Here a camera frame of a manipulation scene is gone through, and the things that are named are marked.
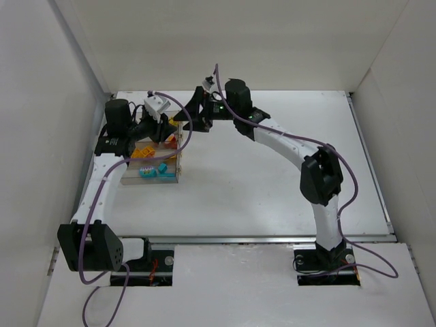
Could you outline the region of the red round lego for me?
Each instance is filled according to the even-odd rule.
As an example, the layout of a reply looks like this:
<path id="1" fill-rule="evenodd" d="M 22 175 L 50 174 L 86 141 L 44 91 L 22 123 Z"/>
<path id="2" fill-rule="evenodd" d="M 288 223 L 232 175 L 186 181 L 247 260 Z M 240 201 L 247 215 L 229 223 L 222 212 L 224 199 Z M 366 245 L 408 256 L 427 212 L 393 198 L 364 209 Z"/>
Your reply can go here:
<path id="1" fill-rule="evenodd" d="M 164 147 L 166 149 L 174 149 L 176 150 L 178 148 L 178 139 L 176 136 L 171 135 L 165 142 Z"/>

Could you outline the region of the yellow sloped lego brick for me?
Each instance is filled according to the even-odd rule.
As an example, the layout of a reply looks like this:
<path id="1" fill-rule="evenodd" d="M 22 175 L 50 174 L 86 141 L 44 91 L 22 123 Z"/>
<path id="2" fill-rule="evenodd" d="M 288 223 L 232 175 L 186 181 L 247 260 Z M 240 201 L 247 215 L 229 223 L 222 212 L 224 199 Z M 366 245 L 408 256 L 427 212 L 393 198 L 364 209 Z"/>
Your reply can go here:
<path id="1" fill-rule="evenodd" d="M 143 157 L 154 157 L 155 156 L 155 149 L 151 146 L 146 146 L 141 150 Z"/>

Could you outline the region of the yellow lego plate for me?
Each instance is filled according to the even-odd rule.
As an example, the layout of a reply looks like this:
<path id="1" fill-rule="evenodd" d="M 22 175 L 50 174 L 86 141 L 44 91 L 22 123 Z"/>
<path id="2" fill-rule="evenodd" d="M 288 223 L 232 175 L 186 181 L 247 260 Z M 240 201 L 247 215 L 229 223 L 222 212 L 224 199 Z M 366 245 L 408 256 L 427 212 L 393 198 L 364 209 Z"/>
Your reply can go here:
<path id="1" fill-rule="evenodd" d="M 170 156 L 170 157 L 168 157 L 168 158 L 165 158 L 164 160 L 176 160 L 177 159 L 177 157 L 178 157 L 178 154 L 175 154 L 175 155 L 172 155 L 172 156 Z"/>

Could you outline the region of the teal lego brick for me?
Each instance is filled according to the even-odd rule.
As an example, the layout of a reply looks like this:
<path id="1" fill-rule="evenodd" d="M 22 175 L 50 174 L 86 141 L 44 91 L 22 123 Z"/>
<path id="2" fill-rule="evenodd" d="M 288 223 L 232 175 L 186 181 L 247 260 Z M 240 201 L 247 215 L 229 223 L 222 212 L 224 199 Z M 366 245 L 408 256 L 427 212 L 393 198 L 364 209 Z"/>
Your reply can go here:
<path id="1" fill-rule="evenodd" d="M 165 163 L 161 163 L 158 166 L 158 172 L 161 173 L 161 174 L 165 173 L 167 171 L 167 169 L 168 169 L 168 166 Z"/>

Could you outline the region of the teal frog lego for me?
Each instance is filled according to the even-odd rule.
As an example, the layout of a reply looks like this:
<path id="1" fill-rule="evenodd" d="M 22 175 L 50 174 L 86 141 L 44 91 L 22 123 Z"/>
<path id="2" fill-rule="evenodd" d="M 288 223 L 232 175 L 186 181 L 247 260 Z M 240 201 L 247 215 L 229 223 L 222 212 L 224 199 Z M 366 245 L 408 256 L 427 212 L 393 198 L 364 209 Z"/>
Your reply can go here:
<path id="1" fill-rule="evenodd" d="M 139 175 L 142 178 L 155 178 L 157 176 L 157 170 L 153 166 L 145 166 L 139 169 Z"/>

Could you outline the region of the teal base lego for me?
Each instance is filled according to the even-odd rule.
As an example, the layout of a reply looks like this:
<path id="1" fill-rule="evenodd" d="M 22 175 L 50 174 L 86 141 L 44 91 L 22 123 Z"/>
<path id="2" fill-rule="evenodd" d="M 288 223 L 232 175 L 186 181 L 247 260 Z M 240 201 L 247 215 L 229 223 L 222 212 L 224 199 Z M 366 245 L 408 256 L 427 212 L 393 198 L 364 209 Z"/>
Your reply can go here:
<path id="1" fill-rule="evenodd" d="M 174 180 L 176 179 L 175 173 L 159 173 L 158 178 L 161 178 L 163 180 Z"/>

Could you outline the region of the yellow lego figure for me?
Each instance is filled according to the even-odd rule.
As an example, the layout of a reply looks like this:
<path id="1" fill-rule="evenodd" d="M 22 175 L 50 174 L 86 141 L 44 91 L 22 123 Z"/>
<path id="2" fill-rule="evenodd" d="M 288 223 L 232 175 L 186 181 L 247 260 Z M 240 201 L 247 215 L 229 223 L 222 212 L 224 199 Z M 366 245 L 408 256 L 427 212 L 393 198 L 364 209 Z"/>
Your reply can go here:
<path id="1" fill-rule="evenodd" d="M 141 149 L 136 148 L 131 154 L 131 158 L 144 158 L 144 153 Z"/>

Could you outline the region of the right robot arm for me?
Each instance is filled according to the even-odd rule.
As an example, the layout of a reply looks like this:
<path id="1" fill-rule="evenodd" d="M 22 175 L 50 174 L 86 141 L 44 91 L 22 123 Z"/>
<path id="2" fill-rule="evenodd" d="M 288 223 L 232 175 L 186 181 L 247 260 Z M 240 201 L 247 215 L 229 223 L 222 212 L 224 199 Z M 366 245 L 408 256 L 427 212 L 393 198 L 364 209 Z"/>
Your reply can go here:
<path id="1" fill-rule="evenodd" d="M 307 141 L 285 137 L 285 130 L 253 105 L 251 91 L 243 80 L 227 81 L 224 90 L 225 97 L 219 99 L 217 87 L 207 78 L 174 120 L 186 123 L 185 130 L 198 132 L 208 132 L 214 120 L 232 120 L 240 134 L 294 164 L 300 171 L 300 192 L 312 206 L 316 226 L 315 250 L 300 252 L 297 257 L 305 271 L 334 268 L 346 248 L 337 223 L 343 182 L 337 156 L 327 146 L 313 147 Z"/>

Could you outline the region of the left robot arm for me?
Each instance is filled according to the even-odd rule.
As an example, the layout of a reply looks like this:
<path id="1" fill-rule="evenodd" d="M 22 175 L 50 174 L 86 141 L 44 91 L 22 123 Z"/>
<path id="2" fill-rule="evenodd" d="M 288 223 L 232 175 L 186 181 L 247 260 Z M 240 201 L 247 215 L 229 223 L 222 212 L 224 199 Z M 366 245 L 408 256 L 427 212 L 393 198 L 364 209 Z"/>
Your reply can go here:
<path id="1" fill-rule="evenodd" d="M 153 95 L 144 100 L 137 116 L 126 99 L 106 102 L 106 123 L 97 140 L 87 189 L 71 222 L 60 225 L 57 232 L 70 270 L 116 272 L 123 263 L 145 257 L 147 239 L 120 238 L 106 220 L 136 142 L 149 138 L 161 143 L 176 131 L 164 113 L 169 105 L 167 99 Z"/>

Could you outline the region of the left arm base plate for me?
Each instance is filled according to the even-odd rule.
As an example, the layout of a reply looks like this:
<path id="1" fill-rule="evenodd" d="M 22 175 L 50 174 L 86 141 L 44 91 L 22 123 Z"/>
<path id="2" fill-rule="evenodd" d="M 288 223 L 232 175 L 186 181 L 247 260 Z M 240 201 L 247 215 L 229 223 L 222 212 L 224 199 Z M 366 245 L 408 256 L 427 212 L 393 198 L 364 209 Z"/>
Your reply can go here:
<path id="1" fill-rule="evenodd" d="M 150 250 L 144 257 L 127 262 L 130 287 L 170 287 L 173 282 L 174 251 Z"/>

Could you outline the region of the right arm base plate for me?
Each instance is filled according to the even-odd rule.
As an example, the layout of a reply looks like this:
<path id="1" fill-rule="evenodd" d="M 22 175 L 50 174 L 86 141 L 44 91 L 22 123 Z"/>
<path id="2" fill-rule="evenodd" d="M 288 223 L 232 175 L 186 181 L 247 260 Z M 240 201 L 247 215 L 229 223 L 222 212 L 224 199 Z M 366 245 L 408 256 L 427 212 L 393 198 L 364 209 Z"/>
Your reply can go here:
<path id="1" fill-rule="evenodd" d="M 355 266 L 332 272 L 354 263 L 353 249 L 348 247 L 333 262 L 324 262 L 317 255 L 316 249 L 295 249 L 292 265 L 297 273 L 299 286 L 360 286 L 360 277 Z"/>

